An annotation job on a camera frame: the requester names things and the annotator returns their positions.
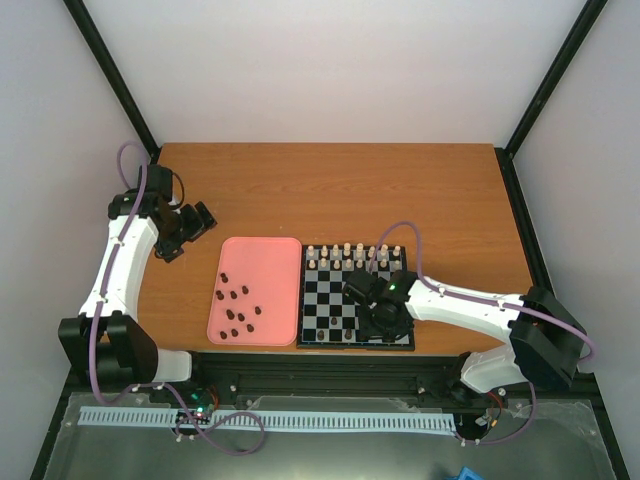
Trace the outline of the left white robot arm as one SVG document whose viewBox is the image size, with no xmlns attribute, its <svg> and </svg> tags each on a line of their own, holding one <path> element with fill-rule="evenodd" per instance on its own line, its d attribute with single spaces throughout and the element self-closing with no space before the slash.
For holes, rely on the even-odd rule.
<svg viewBox="0 0 640 480">
<path fill-rule="evenodd" d="M 167 263 L 216 221 L 204 203 L 177 201 L 178 176 L 150 165 L 138 185 L 108 206 L 108 240 L 94 286 L 77 316 L 60 322 L 58 337 L 78 379 L 88 385 L 173 382 L 186 402 L 201 400 L 208 378 L 187 351 L 159 348 L 138 322 L 138 299 L 149 258 Z"/>
</svg>

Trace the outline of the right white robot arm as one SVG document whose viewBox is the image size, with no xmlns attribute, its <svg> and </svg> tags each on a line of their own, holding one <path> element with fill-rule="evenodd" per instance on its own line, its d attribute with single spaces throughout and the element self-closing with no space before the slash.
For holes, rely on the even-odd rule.
<svg viewBox="0 0 640 480">
<path fill-rule="evenodd" d="M 459 397 L 522 382 L 566 391 L 586 358 L 582 352 L 593 348 L 582 325 L 541 287 L 524 295 L 487 293 L 406 270 L 388 279 L 356 270 L 343 295 L 357 305 L 365 337 L 396 339 L 412 333 L 417 321 L 435 321 L 500 341 L 492 350 L 462 355 L 448 382 Z"/>
</svg>

